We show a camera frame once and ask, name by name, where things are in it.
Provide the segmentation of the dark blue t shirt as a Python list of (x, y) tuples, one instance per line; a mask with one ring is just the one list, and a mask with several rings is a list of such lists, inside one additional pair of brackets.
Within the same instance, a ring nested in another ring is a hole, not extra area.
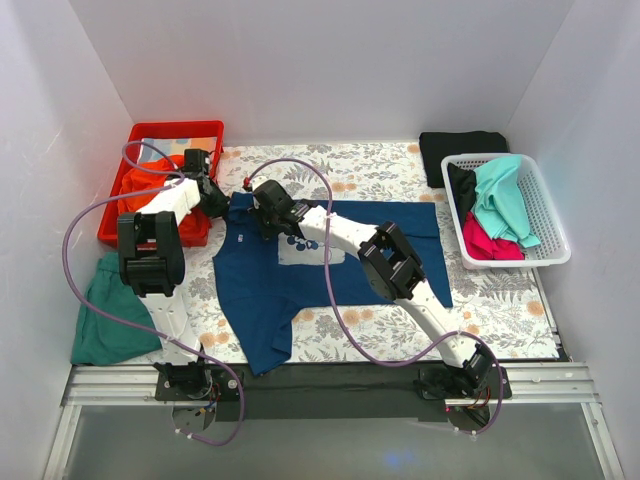
[[(239, 339), (255, 375), (280, 366), (292, 354), (293, 318), (300, 310), (330, 304), (323, 263), (330, 262), (339, 304), (378, 305), (383, 298), (368, 284), (358, 259), (320, 241), (280, 234), (263, 239), (249, 209), (251, 195), (234, 193), (226, 218), (226, 237), (213, 258), (218, 301)], [(336, 200), (333, 212), (350, 220), (381, 225), (395, 222), (423, 262), (441, 304), (453, 305), (440, 242), (436, 209), (431, 203)]]

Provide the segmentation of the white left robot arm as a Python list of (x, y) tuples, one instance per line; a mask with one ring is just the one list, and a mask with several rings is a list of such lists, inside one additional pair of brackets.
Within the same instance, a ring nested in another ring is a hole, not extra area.
[(155, 368), (166, 384), (192, 400), (215, 398), (216, 383), (198, 356), (201, 343), (189, 325), (182, 282), (186, 263), (179, 226), (194, 208), (217, 218), (229, 209), (230, 198), (210, 176), (211, 155), (196, 148), (184, 151), (179, 168), (185, 178), (168, 180), (169, 187), (133, 213), (118, 217), (118, 255), (122, 282), (148, 310), (154, 328), (163, 334), (164, 361)]

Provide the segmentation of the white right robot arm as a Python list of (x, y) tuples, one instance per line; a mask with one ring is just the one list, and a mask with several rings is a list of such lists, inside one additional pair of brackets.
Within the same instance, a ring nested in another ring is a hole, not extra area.
[[(243, 189), (252, 194), (251, 213), (265, 238), (284, 233), (324, 245), (324, 277), (329, 300), (349, 342), (370, 362), (386, 368), (409, 366), (431, 350), (440, 352), (448, 371), (446, 385), (464, 397), (485, 394), (501, 400), (506, 379), (495, 354), (478, 336), (454, 330), (450, 312), (433, 292), (422, 261), (393, 222), (375, 226), (352, 221), (307, 200), (294, 200), (275, 180), (253, 173)], [(329, 256), (336, 248), (358, 259), (369, 287), (380, 297), (404, 309), (431, 339), (424, 351), (404, 361), (382, 361), (358, 344), (344, 324), (337, 307), (330, 276)]]

